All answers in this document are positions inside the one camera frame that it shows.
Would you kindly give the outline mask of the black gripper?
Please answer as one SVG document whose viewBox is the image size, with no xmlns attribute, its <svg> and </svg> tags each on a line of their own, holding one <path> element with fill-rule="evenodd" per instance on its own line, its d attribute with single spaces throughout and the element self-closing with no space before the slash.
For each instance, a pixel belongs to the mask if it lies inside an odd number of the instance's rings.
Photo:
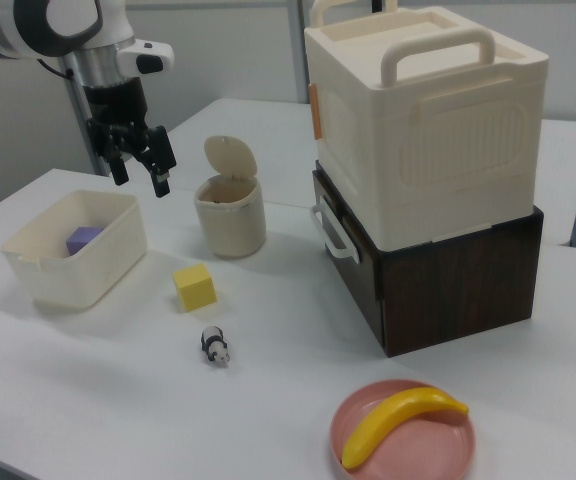
<svg viewBox="0 0 576 480">
<path fill-rule="evenodd" d="M 129 181 L 122 152 L 141 155 L 157 198 L 170 192 L 169 173 L 177 165 L 163 126 L 149 128 L 147 102 L 137 78 L 109 87 L 84 87 L 91 117 L 87 130 L 98 156 L 102 156 L 117 186 Z"/>
</svg>

